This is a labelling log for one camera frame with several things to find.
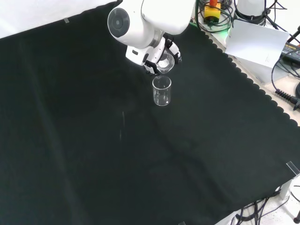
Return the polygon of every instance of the cable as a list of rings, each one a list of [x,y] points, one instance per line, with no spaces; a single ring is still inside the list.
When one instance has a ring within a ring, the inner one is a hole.
[[[279,205],[276,209],[274,209],[271,212],[268,212],[268,213],[262,215],[261,218],[264,217],[264,216],[266,216],[266,215],[268,215],[269,213],[272,213],[272,212],[278,210],[281,206],[283,206],[284,204],[286,204],[289,201],[289,199],[290,199],[290,197],[288,197],[287,200],[284,203],[282,203],[281,205]]]
[[[293,196],[300,203],[300,200],[296,198],[292,192],[291,192],[291,196]]]
[[[291,69],[292,69],[292,71],[294,71],[295,72],[295,74],[298,76],[298,77],[300,77],[300,75],[297,73],[297,71],[295,70],[295,68],[294,68],[294,66],[293,66],[293,63],[291,62]]]
[[[225,0],[224,2],[219,2],[219,1],[218,1],[218,3],[221,4],[221,8],[218,8],[218,7],[214,7],[214,6],[209,5],[208,2],[205,2],[205,3],[204,3],[203,0],[196,0],[196,4],[195,4],[195,22],[196,22],[197,27],[198,27],[199,29],[201,29],[201,30],[204,30],[204,31],[208,32],[208,33],[220,33],[220,32],[229,30],[230,27],[231,27],[231,23],[232,23],[232,21],[233,21],[233,17],[232,17],[233,8],[232,8],[229,4],[227,4],[227,3],[231,3],[231,1],[232,1],[232,0]],[[211,22],[211,21],[207,21],[207,20],[204,18],[204,15],[202,14],[202,11],[204,10],[204,8],[205,8],[206,6],[208,6],[208,7],[210,7],[210,8],[216,8],[217,10],[221,11],[221,14],[222,14],[222,15],[225,15],[226,18],[225,18],[223,21],[221,21],[221,22]],[[197,16],[197,15],[199,15],[199,14],[200,14],[201,17],[203,18],[203,21],[204,21],[204,22],[209,23],[208,26],[210,26],[210,27],[212,27],[212,26],[217,26],[217,27],[227,26],[227,27],[226,27],[225,29],[220,29],[220,30],[208,30],[208,29],[206,29],[202,24],[199,23],[199,18],[198,18],[198,16]]]
[[[233,221],[234,221],[234,217],[232,218],[232,221],[231,221],[230,225],[233,225]]]
[[[264,203],[261,205],[261,207],[260,207],[260,209],[257,211],[257,213],[254,212],[253,214],[251,214],[251,215],[249,215],[249,216],[247,216],[247,217],[243,217],[242,213],[241,213],[241,215],[236,214],[235,217],[236,217],[238,220],[239,220],[239,219],[241,220],[241,222],[240,222],[240,223],[237,223],[237,225],[240,225],[240,224],[241,224],[242,222],[244,222],[244,221],[250,221],[250,220],[252,220],[252,219],[255,217],[256,214],[257,214],[257,216],[258,216],[258,213],[265,207],[265,205],[267,204],[267,201],[268,201],[270,198],[275,197],[275,196],[277,196],[278,194],[280,194],[280,191],[281,191],[281,187],[280,187],[277,191],[275,191],[273,194],[271,194],[271,195],[269,195],[269,196],[267,196],[267,197],[265,197],[265,198],[263,198],[263,199],[261,199],[261,200],[259,200],[259,201],[256,201],[256,204],[258,204],[258,203],[264,201]],[[251,206],[253,206],[253,205],[255,205],[255,202],[252,203],[252,204],[250,204],[250,205],[248,205],[248,206],[246,206],[246,207],[244,207],[243,210],[245,210],[245,209],[247,209],[247,208],[249,208],[249,207],[251,207]]]
[[[265,204],[264,206],[262,206],[261,215],[259,216],[259,219],[258,219],[258,225],[261,224],[261,218],[262,218],[263,209],[264,209],[265,206],[266,206],[266,204]]]
[[[279,2],[277,2],[277,4],[278,4],[282,9],[287,9],[287,8],[283,7]]]
[[[257,216],[258,216],[257,203],[255,201],[255,203],[254,203],[254,223],[255,223],[255,225],[257,225],[257,220],[258,220]]]
[[[283,10],[287,10],[287,8],[270,8],[270,9],[279,9],[279,10],[283,9]]]
[[[279,59],[277,60],[277,62],[275,63],[275,65],[273,66],[273,69],[272,69],[272,72],[271,72],[271,81],[272,81],[272,84],[273,84],[273,87],[275,88],[275,90],[278,90],[278,88],[275,86],[274,81],[273,81],[273,73],[274,73],[275,66],[277,65],[277,63],[278,63],[282,58],[284,58],[284,57],[287,56],[288,54],[294,53],[294,52],[296,52],[296,51],[299,51],[299,50],[296,49],[296,50],[287,52],[287,53],[284,54],[283,56],[280,56]]]
[[[242,217],[243,217],[243,212],[244,212],[244,208],[242,208],[242,209],[240,210],[240,218],[239,218],[239,220],[238,220],[237,225],[241,224],[241,219],[242,219]]]
[[[296,78],[300,78],[299,74],[292,68],[292,66],[291,66],[291,69],[292,69],[294,72],[296,72],[296,74],[293,74],[293,73],[292,73],[288,68],[286,68],[285,65],[282,64],[280,61],[279,61],[279,64],[285,69],[285,72],[287,72],[287,73],[293,75],[293,76],[296,77]]]

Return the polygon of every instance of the black cable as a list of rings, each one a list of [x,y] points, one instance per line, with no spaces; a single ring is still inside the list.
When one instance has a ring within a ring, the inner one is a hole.
[[[296,198],[292,192],[291,192],[291,196],[293,196],[300,203],[300,200]]]
[[[240,219],[241,220],[241,222],[240,223],[237,223],[237,225],[240,225],[242,222],[247,222],[247,221],[250,221],[250,220],[252,220],[253,218],[255,218],[255,216],[256,216],[256,214],[257,213],[259,213],[261,210],[262,210],[262,208],[266,205],[266,201],[262,204],[262,206],[260,207],[260,209],[259,210],[257,210],[257,212],[254,212],[253,214],[251,214],[251,215],[249,215],[249,216],[247,216],[247,217],[243,217],[243,216],[240,216],[239,214],[236,214],[235,215],[235,217],[237,218],[237,219]]]
[[[254,203],[254,224],[257,225],[258,220],[258,212],[257,212],[257,203]]]
[[[300,98],[300,83],[297,85],[295,93],[296,93],[296,97]]]
[[[282,9],[287,9],[287,8],[283,7],[279,2],[277,2],[277,4],[278,4]]]
[[[300,75],[297,73],[297,71],[295,70],[295,68],[294,68],[294,66],[293,66],[293,63],[291,62],[291,69],[292,69],[292,71],[294,71],[295,72],[295,74],[298,76],[298,77],[300,77]]]
[[[275,23],[275,21],[276,21],[276,3],[274,5],[274,23]]]
[[[266,216],[266,215],[268,215],[269,213],[272,213],[272,212],[278,210],[281,206],[283,206],[284,204],[286,204],[289,201],[289,199],[290,199],[290,197],[288,197],[287,200],[284,203],[282,203],[281,205],[279,205],[276,209],[274,209],[271,212],[268,212],[268,213],[262,215],[261,218],[264,217],[264,216]]]
[[[202,30],[208,32],[208,33],[220,33],[220,32],[229,30],[229,29],[230,29],[230,26],[231,26],[231,23],[232,23],[232,21],[233,21],[233,17],[232,17],[233,8],[232,8],[230,5],[227,5],[227,4],[226,4],[227,2],[230,3],[230,0],[225,1],[225,3],[224,3],[224,2],[219,2],[219,1],[218,1],[218,3],[220,3],[221,6],[224,6],[224,8],[225,8],[228,12],[226,12],[225,10],[223,10],[222,7],[221,7],[221,8],[218,8],[218,7],[210,6],[208,2],[204,3],[203,0],[196,0],[196,5],[195,5],[195,22],[196,22],[197,27],[198,27],[199,29],[202,29]],[[220,10],[220,11],[221,11],[221,14],[222,14],[222,15],[225,15],[226,18],[225,18],[223,21],[221,21],[221,22],[210,22],[210,21],[207,21],[207,20],[204,18],[203,14],[202,14],[202,11],[204,10],[204,8],[205,8],[206,6],[208,6],[208,7],[210,7],[210,8],[216,8],[216,9]],[[203,18],[203,21],[204,21],[204,22],[209,22],[209,25],[208,25],[208,26],[227,26],[227,27],[226,27],[225,29],[220,29],[220,30],[208,30],[208,29],[206,29],[202,24],[199,23],[199,18],[198,18],[198,15],[199,15],[199,14],[201,14],[201,17]]]
[[[275,88],[275,90],[279,90],[279,89],[275,86],[274,81],[273,81],[273,73],[274,73],[275,66],[277,65],[277,63],[278,63],[282,58],[284,58],[284,57],[287,56],[288,54],[294,53],[294,52],[296,52],[296,51],[299,51],[299,50],[296,49],[296,50],[287,52],[286,54],[280,56],[279,59],[277,60],[277,62],[275,63],[275,65],[273,66],[273,69],[272,69],[272,72],[271,72],[271,81],[272,81],[272,84],[273,84],[273,87]]]
[[[235,7],[235,12],[236,12],[236,14],[239,15],[239,17],[240,17],[241,19],[243,19],[245,22],[249,22],[249,23],[259,23],[264,17],[266,17],[266,15],[268,14],[268,10],[271,9],[271,8],[277,3],[277,0],[275,0],[274,3],[273,3],[270,7],[268,7],[268,8],[266,8],[267,0],[264,0],[264,3],[265,3],[264,11],[262,12],[262,14],[261,14],[258,18],[253,19],[253,20],[249,20],[249,19],[245,18],[245,17],[239,12],[239,10],[238,10],[238,8],[237,8],[236,0],[233,0],[233,3],[234,3],[234,7]]]
[[[261,200],[259,200],[259,201],[256,201],[257,204],[260,203],[260,202],[262,202],[262,201],[264,201],[264,203],[262,204],[262,206],[260,207],[260,209],[257,211],[257,213],[259,213],[259,212],[264,208],[264,206],[267,204],[267,201],[268,201],[270,198],[279,195],[279,194],[280,194],[280,191],[281,191],[281,187],[280,187],[277,191],[275,191],[273,194],[271,194],[271,195],[269,195],[269,196],[267,196],[267,197],[265,197],[265,198],[263,198],[263,199],[261,199]],[[255,204],[255,203],[252,203],[252,204],[250,204],[250,205],[244,207],[243,209],[245,210],[245,209],[247,209],[247,208],[253,206],[254,204]],[[244,222],[244,221],[250,221],[250,220],[252,220],[252,219],[254,218],[254,216],[255,216],[255,212],[254,212],[253,214],[247,216],[247,217],[243,217],[242,215],[239,215],[239,214],[236,214],[236,215],[235,215],[235,217],[236,217],[237,219],[241,219],[240,224],[241,224],[242,222]]]
[[[248,209],[249,207],[254,206],[254,203],[247,205],[244,207],[244,209]]]
[[[243,212],[244,212],[244,208],[242,208],[242,209],[240,210],[240,218],[239,218],[239,220],[238,220],[237,225],[240,225],[240,224],[241,224],[241,219],[242,219],[242,217],[243,217]]]
[[[284,64],[282,64],[280,61],[279,61],[279,64],[285,69],[285,71],[291,75],[293,75],[294,77],[296,78],[300,78],[299,74],[296,72],[296,74],[293,74],[288,68],[285,67]]]
[[[276,24],[276,23],[274,23],[276,26],[278,26],[281,30],[283,30],[283,31],[285,31],[285,32],[287,32],[285,29],[283,29],[282,27],[280,27],[278,24]],[[299,44],[300,44],[300,41],[297,39],[297,38],[295,38],[293,35],[291,35],[290,33],[289,33],[289,35],[295,40],[295,41],[297,41]]]
[[[287,10],[287,8],[270,8],[270,9],[279,9],[279,10],[283,9],[283,10]]]
[[[231,221],[230,225],[233,225],[233,221],[234,221],[234,217],[232,218],[232,221]]]
[[[261,218],[262,218],[263,209],[264,209],[265,206],[266,206],[266,204],[264,206],[262,206],[261,214],[260,214],[259,219],[258,219],[258,225],[261,224]]]

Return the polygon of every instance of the white floor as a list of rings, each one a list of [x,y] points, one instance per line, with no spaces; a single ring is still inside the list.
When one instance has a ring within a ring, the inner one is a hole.
[[[300,186],[300,177],[298,177],[293,185]],[[300,187],[292,187],[291,192],[300,200]],[[295,225],[293,219],[298,215],[300,211],[300,202],[298,202],[293,196],[290,194],[282,200],[279,196],[270,198],[263,210],[263,214],[268,213],[274,209],[276,209],[279,205],[284,203],[288,196],[290,197],[288,202],[281,206],[278,210],[262,217],[261,225]],[[254,211],[254,207],[250,207],[245,210],[243,216],[247,216],[252,214]],[[254,225],[254,220],[243,222],[242,225]]]

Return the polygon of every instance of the white device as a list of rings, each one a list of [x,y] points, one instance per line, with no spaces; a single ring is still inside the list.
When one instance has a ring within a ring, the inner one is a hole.
[[[264,1],[263,0],[239,0],[237,4],[237,9],[239,13],[250,20],[255,20],[261,17],[264,11]],[[258,20],[256,24],[264,23],[264,18],[261,17],[261,20]]]
[[[164,50],[181,61],[177,45],[166,34],[181,34],[191,18],[195,0],[121,0],[108,16],[111,35],[128,45],[126,57],[152,74]]]

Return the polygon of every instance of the black cloth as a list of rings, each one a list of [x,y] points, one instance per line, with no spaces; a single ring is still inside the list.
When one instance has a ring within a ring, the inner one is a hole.
[[[297,124],[203,32],[159,107],[111,9],[0,40],[0,224],[213,225],[293,177]]]

